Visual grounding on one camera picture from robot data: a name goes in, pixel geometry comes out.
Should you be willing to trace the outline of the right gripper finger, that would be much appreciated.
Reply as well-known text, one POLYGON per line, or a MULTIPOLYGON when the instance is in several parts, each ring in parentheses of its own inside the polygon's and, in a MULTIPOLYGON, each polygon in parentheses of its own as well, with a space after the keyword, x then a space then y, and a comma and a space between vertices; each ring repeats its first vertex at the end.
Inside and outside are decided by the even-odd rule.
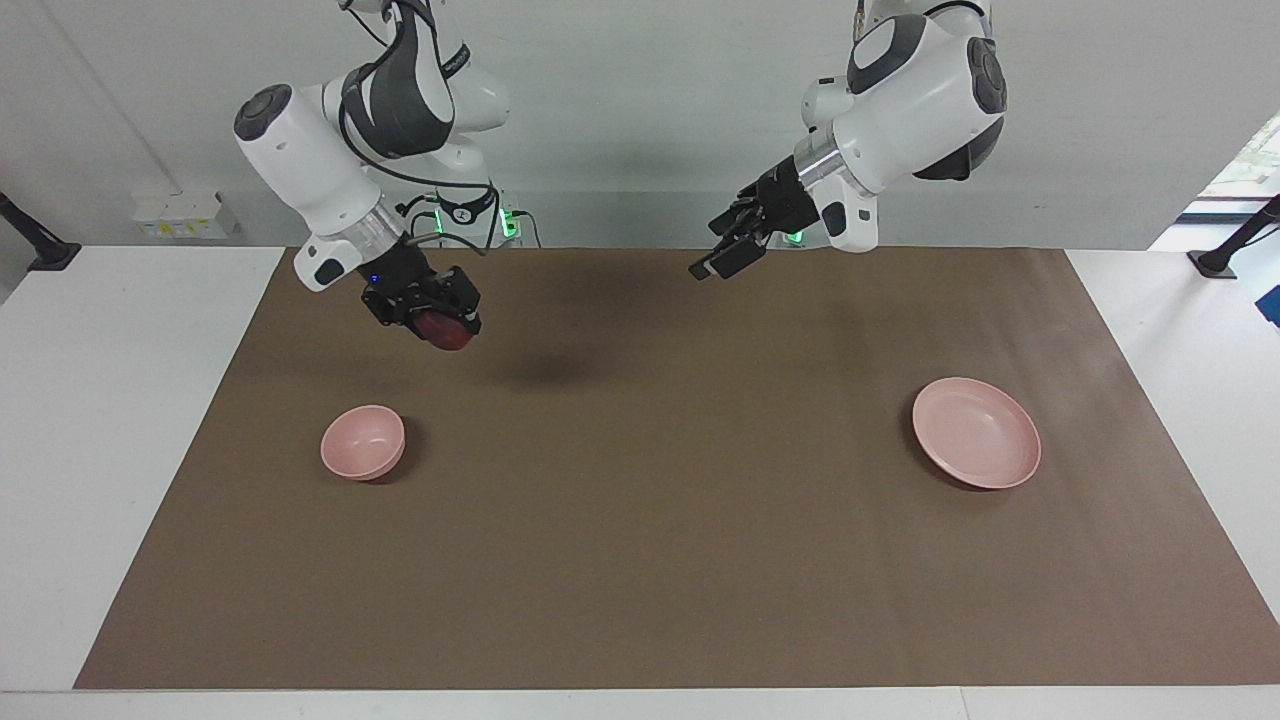
POLYGON ((445 301, 457 320, 471 336, 479 334, 483 328, 479 311, 481 293, 461 266, 452 266, 444 274, 444 291, 445 301))
POLYGON ((364 305, 381 325, 399 325, 412 333, 420 332, 416 316, 422 310, 421 293, 364 293, 364 305))

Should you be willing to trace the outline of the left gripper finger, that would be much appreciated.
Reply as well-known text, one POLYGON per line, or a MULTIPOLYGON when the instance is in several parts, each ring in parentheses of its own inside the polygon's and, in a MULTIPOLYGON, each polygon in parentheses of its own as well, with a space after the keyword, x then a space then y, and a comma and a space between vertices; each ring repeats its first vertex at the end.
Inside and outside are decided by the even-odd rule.
POLYGON ((695 281, 713 275, 728 279, 765 254, 767 241, 756 236, 726 237, 708 255, 694 261, 687 270, 695 281))
POLYGON ((708 228, 721 241, 758 241, 763 236, 763 206, 754 196, 740 196, 709 220, 708 228))

